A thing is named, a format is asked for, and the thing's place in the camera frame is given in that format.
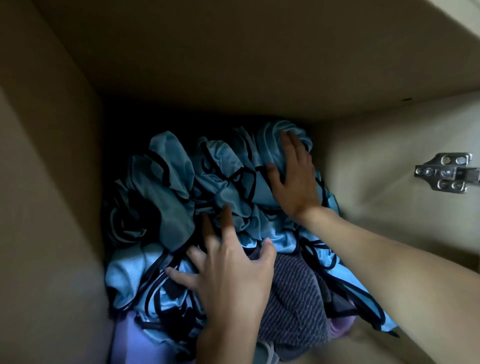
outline blue fabric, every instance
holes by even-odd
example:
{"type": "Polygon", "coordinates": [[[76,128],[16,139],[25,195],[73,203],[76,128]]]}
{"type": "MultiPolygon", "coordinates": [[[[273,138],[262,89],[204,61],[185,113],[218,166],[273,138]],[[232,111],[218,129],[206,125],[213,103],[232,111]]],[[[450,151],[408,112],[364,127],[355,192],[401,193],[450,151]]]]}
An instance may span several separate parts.
{"type": "MultiPolygon", "coordinates": [[[[165,289],[167,278],[161,274],[172,264],[181,271],[194,272],[182,250],[192,243],[188,240],[195,231],[194,216],[206,212],[219,227],[219,212],[225,203],[232,207],[235,229],[244,248],[253,249],[265,238],[272,239],[279,253],[292,253],[301,247],[337,279],[345,292],[365,302],[372,315],[385,317],[382,330],[396,326],[335,253],[288,218],[273,198],[265,166],[273,162],[281,177],[285,176],[281,130],[297,134],[311,151],[312,141],[305,131],[287,120],[268,122],[252,134],[235,128],[225,141],[201,137],[190,155],[175,135],[165,132],[151,139],[143,155],[131,156],[126,176],[113,183],[104,205],[107,243],[116,248],[105,276],[106,285],[117,291],[113,307],[133,309],[141,322],[159,325],[162,318],[158,309],[161,313],[176,310],[179,320],[185,317],[186,321],[192,310],[196,312],[195,325],[186,341],[175,341],[160,329],[145,329],[151,339],[188,351],[189,338],[195,338],[203,327],[198,300],[182,288],[180,295],[170,297],[165,289]],[[158,281],[147,285],[142,279],[163,254],[167,255],[154,277],[158,281]],[[155,296],[159,296],[160,308],[155,306],[155,296]]],[[[338,213],[335,197],[323,185],[319,172],[316,179],[322,205],[338,213]]]]}

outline person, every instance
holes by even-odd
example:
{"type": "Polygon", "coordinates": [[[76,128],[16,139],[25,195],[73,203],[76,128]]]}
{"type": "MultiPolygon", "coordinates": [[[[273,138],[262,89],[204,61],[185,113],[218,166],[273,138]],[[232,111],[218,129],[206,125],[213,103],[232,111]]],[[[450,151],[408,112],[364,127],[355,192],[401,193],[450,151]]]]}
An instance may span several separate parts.
{"type": "MultiPolygon", "coordinates": [[[[353,225],[321,207],[311,155],[299,138],[281,133],[285,182],[267,166],[273,196],[295,222],[318,236],[342,259],[403,330],[438,363],[478,363],[480,275],[428,252],[353,225]]],[[[263,242],[248,259],[231,210],[221,218],[222,244],[204,216],[207,254],[191,246],[198,274],[174,269],[174,281],[195,290],[208,318],[197,342],[197,363],[251,364],[273,279],[276,250],[263,242]]]]}

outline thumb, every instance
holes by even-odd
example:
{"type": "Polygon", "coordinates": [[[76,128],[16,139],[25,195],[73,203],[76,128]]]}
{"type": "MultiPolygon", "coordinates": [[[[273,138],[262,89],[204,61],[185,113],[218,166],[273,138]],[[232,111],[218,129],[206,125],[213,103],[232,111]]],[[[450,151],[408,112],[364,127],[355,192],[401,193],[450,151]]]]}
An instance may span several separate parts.
{"type": "Polygon", "coordinates": [[[278,172],[278,169],[274,163],[267,164],[267,176],[270,181],[270,185],[272,186],[273,197],[276,198],[280,190],[283,188],[283,184],[280,182],[280,173],[278,172]]]}
{"type": "Polygon", "coordinates": [[[276,257],[276,248],[272,243],[272,239],[266,238],[262,244],[262,249],[260,251],[260,257],[258,258],[259,262],[262,264],[268,264],[273,267],[276,257]]]}

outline metal hinge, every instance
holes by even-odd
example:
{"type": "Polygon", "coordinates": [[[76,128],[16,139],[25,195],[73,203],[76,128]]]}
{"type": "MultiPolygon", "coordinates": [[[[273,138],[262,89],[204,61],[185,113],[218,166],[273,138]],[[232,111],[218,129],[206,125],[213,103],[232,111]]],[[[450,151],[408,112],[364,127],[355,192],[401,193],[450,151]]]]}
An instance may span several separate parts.
{"type": "Polygon", "coordinates": [[[467,183],[480,182],[480,168],[468,167],[471,153],[438,153],[432,160],[415,166],[415,177],[428,182],[432,190],[464,194],[467,183]]]}

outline ribbed gray fabric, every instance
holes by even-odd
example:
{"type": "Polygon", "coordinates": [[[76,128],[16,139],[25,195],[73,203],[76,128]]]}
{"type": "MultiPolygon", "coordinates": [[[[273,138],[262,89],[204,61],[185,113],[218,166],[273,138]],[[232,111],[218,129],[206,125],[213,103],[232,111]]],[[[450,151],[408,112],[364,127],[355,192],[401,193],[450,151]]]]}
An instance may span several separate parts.
{"type": "MultiPolygon", "coordinates": [[[[256,249],[250,259],[258,259],[256,249]]],[[[277,254],[272,290],[262,317],[258,340],[272,342],[280,360],[293,360],[281,352],[300,356],[315,344],[329,340],[324,303],[330,292],[305,263],[301,254],[277,254]]]]}

